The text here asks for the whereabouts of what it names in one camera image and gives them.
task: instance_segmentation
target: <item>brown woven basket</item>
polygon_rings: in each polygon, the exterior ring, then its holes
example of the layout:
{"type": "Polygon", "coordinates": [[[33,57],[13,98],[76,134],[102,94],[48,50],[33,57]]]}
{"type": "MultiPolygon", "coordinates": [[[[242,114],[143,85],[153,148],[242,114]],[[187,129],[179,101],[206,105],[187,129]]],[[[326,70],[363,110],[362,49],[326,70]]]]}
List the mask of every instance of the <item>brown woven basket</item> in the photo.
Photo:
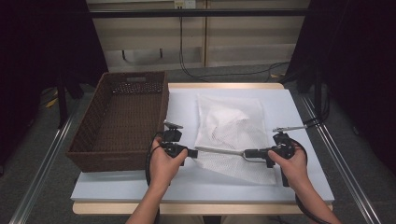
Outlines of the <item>brown woven basket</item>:
{"type": "Polygon", "coordinates": [[[165,72],[103,74],[66,156],[82,172],[145,169],[168,101],[165,72]]]}

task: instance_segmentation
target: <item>hand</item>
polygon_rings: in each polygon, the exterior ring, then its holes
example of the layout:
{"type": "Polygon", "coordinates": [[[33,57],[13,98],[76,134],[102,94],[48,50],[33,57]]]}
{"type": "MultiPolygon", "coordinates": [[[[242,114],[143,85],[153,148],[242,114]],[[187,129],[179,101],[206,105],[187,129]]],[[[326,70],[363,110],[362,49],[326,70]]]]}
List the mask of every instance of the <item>hand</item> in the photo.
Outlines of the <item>hand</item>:
{"type": "MultiPolygon", "coordinates": [[[[161,138],[152,142],[151,150],[160,145],[161,138]]],[[[176,175],[180,164],[187,158],[187,150],[183,149],[180,154],[172,158],[166,154],[162,147],[158,147],[152,153],[150,162],[151,183],[155,187],[167,189],[171,180],[176,175]]]]}
{"type": "Polygon", "coordinates": [[[292,189],[296,190],[301,185],[310,184],[308,172],[306,170],[305,153],[300,147],[295,147],[294,156],[289,160],[283,159],[273,150],[268,152],[268,156],[271,160],[280,165],[292,189]]]}

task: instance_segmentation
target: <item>floor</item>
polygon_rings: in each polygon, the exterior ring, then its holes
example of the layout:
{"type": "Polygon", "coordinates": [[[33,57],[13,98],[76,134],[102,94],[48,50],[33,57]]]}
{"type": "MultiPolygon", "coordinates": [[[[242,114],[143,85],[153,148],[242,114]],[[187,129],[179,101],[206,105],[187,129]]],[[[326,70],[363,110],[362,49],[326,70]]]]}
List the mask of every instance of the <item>floor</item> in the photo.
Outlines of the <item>floor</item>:
{"type": "MultiPolygon", "coordinates": [[[[114,57],[119,57],[117,54],[107,54],[106,59],[114,60],[114,57]]],[[[118,63],[123,63],[121,55],[117,60],[118,63]]],[[[202,81],[197,77],[209,82],[277,82],[287,69],[287,64],[283,62],[234,66],[228,64],[212,68],[187,66],[189,74],[186,75],[186,71],[179,69],[180,64],[176,61],[173,63],[174,67],[167,67],[166,70],[170,82],[202,81]],[[273,63],[280,64],[278,67],[270,67],[273,63]]],[[[79,169],[64,153],[93,96],[92,87],[82,85],[82,88],[85,91],[82,99],[67,98],[69,113],[73,118],[67,123],[67,129],[58,130],[57,103],[46,107],[45,103],[53,91],[42,96],[43,104],[39,107],[37,117],[18,149],[8,160],[5,174],[0,178],[0,223],[124,223],[127,219],[127,216],[78,216],[72,211],[70,195],[79,169]],[[55,139],[62,139],[61,144],[55,144],[55,139]],[[43,171],[41,165],[48,157],[52,158],[48,163],[50,169],[43,171]],[[35,176],[44,177],[37,181],[35,176]]],[[[302,120],[310,119],[307,107],[309,102],[304,99],[312,100],[313,90],[300,94],[296,90],[295,82],[286,83],[285,89],[290,90],[302,120]]],[[[354,133],[354,124],[334,99],[330,100],[330,114],[324,125],[331,134],[335,152],[323,141],[320,129],[312,127],[307,129],[307,133],[333,190],[334,213],[344,223],[393,223],[396,220],[396,177],[376,158],[364,138],[354,133]],[[346,167],[342,162],[341,165],[334,162],[338,160],[334,157],[337,153],[346,163],[346,167]]],[[[277,220],[278,217],[271,217],[271,223],[307,223],[303,215],[280,218],[283,222],[277,220]]]]}

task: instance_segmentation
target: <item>table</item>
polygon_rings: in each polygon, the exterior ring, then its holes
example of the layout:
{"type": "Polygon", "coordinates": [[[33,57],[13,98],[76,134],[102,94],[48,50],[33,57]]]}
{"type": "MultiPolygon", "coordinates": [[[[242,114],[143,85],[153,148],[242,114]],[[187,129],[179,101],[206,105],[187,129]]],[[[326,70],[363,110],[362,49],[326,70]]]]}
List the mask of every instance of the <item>table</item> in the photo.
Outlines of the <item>table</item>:
{"type": "MultiPolygon", "coordinates": [[[[170,83],[169,88],[170,90],[174,89],[176,91],[181,89],[282,90],[283,86],[277,83],[170,83]]],[[[310,164],[308,164],[308,173],[310,174],[310,177],[312,173],[315,173],[313,174],[314,177],[313,184],[314,186],[324,184],[324,187],[318,188],[318,191],[322,197],[324,195],[325,201],[327,202],[329,207],[332,208],[333,196],[330,191],[330,187],[328,186],[327,181],[324,178],[323,172],[321,171],[321,167],[318,164],[318,158],[316,157],[313,149],[308,151],[309,147],[312,147],[309,142],[302,144],[309,145],[308,147],[306,145],[304,146],[307,148],[308,156],[310,157],[309,162],[313,164],[311,165],[311,167],[312,166],[315,167],[315,171],[309,169],[310,164]]],[[[73,211],[79,215],[129,215],[135,210],[136,207],[137,207],[137,202],[127,202],[127,201],[123,202],[120,200],[118,201],[76,200],[73,206],[73,211]]],[[[178,202],[175,200],[173,201],[169,200],[169,198],[166,198],[166,195],[164,197],[163,202],[160,205],[160,209],[163,215],[203,215],[203,216],[268,215],[269,216],[269,215],[282,215],[282,214],[283,215],[301,214],[300,209],[297,207],[295,202],[291,200],[284,200],[284,202],[268,201],[266,203],[260,201],[226,202],[222,199],[219,199],[217,202],[210,202],[210,201],[178,202]]]]}

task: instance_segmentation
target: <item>forearm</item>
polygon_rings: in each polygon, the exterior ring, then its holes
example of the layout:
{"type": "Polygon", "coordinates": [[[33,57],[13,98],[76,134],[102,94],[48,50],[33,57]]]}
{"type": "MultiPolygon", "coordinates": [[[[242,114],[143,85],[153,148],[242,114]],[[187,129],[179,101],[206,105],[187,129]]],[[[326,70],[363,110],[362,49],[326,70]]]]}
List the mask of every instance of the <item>forearm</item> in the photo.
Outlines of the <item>forearm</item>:
{"type": "Polygon", "coordinates": [[[142,201],[126,223],[152,224],[165,192],[166,188],[156,188],[150,185],[142,201]]]}
{"type": "Polygon", "coordinates": [[[294,187],[294,191],[306,210],[308,210],[312,215],[332,224],[341,223],[329,206],[323,202],[320,195],[318,195],[310,182],[294,187]]]}

